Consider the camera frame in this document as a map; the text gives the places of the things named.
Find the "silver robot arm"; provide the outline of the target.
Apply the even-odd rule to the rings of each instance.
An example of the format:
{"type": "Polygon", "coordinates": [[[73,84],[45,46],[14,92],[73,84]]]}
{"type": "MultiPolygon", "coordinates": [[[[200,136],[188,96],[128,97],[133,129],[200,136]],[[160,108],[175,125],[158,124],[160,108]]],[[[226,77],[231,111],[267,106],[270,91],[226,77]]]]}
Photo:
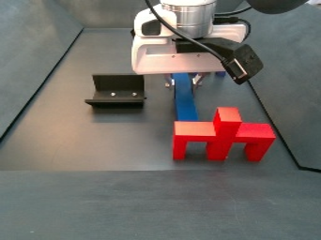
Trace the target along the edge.
{"type": "Polygon", "coordinates": [[[159,0],[133,18],[131,68],[137,74],[226,71],[250,77],[242,54],[246,26],[214,21],[215,0],[159,0]]]}

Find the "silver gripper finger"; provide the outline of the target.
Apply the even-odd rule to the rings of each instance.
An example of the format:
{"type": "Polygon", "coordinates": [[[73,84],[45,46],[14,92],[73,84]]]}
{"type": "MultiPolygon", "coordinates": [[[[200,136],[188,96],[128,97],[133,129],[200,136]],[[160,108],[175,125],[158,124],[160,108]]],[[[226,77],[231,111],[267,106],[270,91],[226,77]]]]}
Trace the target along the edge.
{"type": "Polygon", "coordinates": [[[174,87],[174,79],[171,77],[171,74],[164,74],[164,80],[166,80],[166,87],[172,88],[174,87]]]}
{"type": "Polygon", "coordinates": [[[191,83],[194,86],[198,86],[202,84],[204,76],[206,76],[206,74],[203,72],[194,74],[194,76],[191,77],[191,83]]]}

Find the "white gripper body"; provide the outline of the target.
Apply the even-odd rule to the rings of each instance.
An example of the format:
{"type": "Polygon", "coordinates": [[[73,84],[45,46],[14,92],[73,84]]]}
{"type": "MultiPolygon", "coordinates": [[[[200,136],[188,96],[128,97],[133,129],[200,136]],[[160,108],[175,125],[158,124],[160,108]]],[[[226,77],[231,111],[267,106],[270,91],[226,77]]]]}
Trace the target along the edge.
{"type": "MultiPolygon", "coordinates": [[[[246,35],[243,24],[212,25],[211,7],[156,7],[154,9],[172,28],[190,38],[224,38],[238,43],[246,35]]],[[[222,71],[220,61],[207,52],[179,52],[179,37],[155,19],[148,9],[133,19],[131,67],[136,74],[222,71]]]]}

